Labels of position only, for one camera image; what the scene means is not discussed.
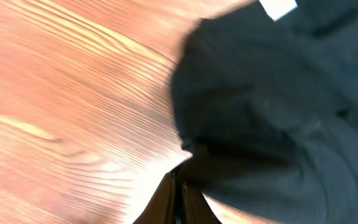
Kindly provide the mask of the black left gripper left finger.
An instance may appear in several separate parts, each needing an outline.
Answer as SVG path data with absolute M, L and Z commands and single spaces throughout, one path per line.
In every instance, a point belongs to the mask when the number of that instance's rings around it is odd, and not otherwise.
M 176 189 L 175 176 L 166 173 L 134 224 L 173 224 Z

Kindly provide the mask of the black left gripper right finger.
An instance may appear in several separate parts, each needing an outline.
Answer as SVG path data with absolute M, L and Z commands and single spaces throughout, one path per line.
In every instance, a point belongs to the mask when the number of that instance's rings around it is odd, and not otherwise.
M 194 185 L 182 185 L 182 198 L 187 224 L 222 224 Z

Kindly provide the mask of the black t-shirt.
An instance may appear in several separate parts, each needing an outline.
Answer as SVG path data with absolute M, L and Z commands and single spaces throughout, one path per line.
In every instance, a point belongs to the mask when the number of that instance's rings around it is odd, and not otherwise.
M 274 221 L 358 224 L 358 1 L 202 20 L 172 100 L 179 179 Z

